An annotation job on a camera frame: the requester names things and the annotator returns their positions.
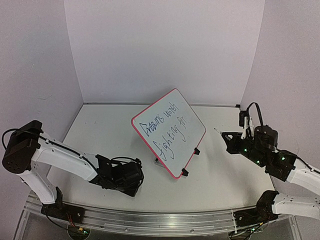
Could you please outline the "pink framed whiteboard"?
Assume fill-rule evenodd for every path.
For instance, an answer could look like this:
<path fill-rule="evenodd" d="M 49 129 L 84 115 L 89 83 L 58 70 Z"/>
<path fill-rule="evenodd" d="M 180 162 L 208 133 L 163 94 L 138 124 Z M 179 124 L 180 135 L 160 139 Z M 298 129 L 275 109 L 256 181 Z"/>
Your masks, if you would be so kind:
<path fill-rule="evenodd" d="M 131 119 L 131 125 L 174 179 L 180 179 L 207 130 L 174 88 Z"/>

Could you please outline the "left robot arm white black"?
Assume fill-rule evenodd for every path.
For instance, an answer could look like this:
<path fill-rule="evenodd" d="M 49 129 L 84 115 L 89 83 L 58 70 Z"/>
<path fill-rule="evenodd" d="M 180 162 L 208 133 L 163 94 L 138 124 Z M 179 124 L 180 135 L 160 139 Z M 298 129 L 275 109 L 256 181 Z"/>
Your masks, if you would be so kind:
<path fill-rule="evenodd" d="M 33 120 L 20 128 L 6 130 L 10 134 L 2 159 L 3 167 L 30 187 L 42 203 L 41 213 L 47 218 L 80 224 L 85 209 L 63 202 L 63 193 L 47 177 L 39 173 L 39 164 L 74 174 L 105 190 L 134 197 L 144 181 L 142 162 L 131 157 L 107 158 L 75 150 L 50 137 L 42 122 Z"/>

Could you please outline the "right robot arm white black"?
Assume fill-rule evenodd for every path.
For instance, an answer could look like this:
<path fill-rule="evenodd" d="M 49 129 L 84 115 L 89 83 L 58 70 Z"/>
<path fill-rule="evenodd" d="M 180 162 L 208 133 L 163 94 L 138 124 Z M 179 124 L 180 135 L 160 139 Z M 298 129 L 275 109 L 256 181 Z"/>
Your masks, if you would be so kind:
<path fill-rule="evenodd" d="M 296 154 L 278 149 L 276 130 L 268 125 L 257 126 L 253 135 L 246 132 L 221 132 L 221 137 L 229 154 L 242 155 L 263 168 L 271 177 L 298 185 L 316 194 L 316 197 L 297 197 L 276 190 L 266 190 L 255 207 L 234 212 L 237 226 L 268 223 L 278 219 L 279 215 L 319 220 L 320 171 Z"/>

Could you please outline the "black stand foot right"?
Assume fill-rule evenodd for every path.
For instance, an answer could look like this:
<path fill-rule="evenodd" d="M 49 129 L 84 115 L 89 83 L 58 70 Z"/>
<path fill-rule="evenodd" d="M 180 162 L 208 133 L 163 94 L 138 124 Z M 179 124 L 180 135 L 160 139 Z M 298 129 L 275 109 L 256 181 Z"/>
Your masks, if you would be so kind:
<path fill-rule="evenodd" d="M 199 154 L 200 154 L 200 150 L 197 149 L 197 148 L 195 148 L 195 149 L 194 149 L 194 154 L 195 154 L 195 155 L 199 155 Z"/>

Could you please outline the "left base circuit board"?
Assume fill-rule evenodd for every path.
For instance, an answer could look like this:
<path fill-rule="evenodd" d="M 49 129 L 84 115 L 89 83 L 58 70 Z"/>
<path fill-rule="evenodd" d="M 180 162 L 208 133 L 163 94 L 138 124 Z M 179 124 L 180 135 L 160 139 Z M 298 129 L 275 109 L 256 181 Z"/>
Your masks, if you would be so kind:
<path fill-rule="evenodd" d="M 89 229 L 81 227 L 81 226 L 68 225 L 67 232 L 70 235 L 74 235 L 74 236 L 88 236 L 91 231 Z"/>

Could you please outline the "base circuit board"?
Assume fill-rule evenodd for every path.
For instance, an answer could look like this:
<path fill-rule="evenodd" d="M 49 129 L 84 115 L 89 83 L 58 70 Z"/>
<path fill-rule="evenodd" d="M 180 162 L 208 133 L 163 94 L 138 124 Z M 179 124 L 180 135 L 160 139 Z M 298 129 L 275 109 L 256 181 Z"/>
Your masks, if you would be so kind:
<path fill-rule="evenodd" d="M 74 236 L 88 236 L 91 231 L 89 229 L 81 227 L 81 226 L 68 225 L 67 232 L 70 235 L 74 235 Z"/>
<path fill-rule="evenodd" d="M 247 234 L 247 235 L 251 234 L 254 231 L 256 231 L 257 229 L 259 229 L 263 224 L 264 223 L 261 222 L 261 223 L 258 223 L 256 225 L 252 225 L 252 226 L 249 226 L 247 228 L 240 229 L 237 232 L 233 231 L 233 232 L 229 233 L 228 236 L 231 238 L 231 237 L 241 236 L 243 234 Z"/>

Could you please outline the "right base circuit board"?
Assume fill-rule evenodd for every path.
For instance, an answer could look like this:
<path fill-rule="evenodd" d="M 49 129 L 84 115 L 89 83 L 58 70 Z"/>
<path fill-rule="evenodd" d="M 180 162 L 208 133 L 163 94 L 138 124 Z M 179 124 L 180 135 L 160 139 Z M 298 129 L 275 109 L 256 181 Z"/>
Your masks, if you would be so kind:
<path fill-rule="evenodd" d="M 251 234 L 254 231 L 256 231 L 257 229 L 259 229 L 263 224 L 264 223 L 261 222 L 261 223 L 258 223 L 256 225 L 252 225 L 252 226 L 249 226 L 247 228 L 240 229 L 237 232 L 233 231 L 233 232 L 229 233 L 228 236 L 231 238 L 231 237 L 241 236 L 243 234 L 247 234 L 247 235 Z"/>

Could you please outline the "aluminium front rail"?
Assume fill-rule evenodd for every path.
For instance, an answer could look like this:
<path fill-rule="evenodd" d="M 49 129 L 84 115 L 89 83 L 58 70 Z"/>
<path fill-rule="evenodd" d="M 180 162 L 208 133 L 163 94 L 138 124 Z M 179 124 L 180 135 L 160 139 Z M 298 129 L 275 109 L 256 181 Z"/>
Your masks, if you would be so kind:
<path fill-rule="evenodd" d="M 69 205 L 58 212 L 43 210 L 39 203 L 27 202 L 26 210 L 41 217 L 65 221 L 72 226 L 108 233 L 146 237 L 189 237 L 237 232 L 253 225 L 237 226 L 234 212 L 229 209 L 203 212 L 139 212 Z"/>

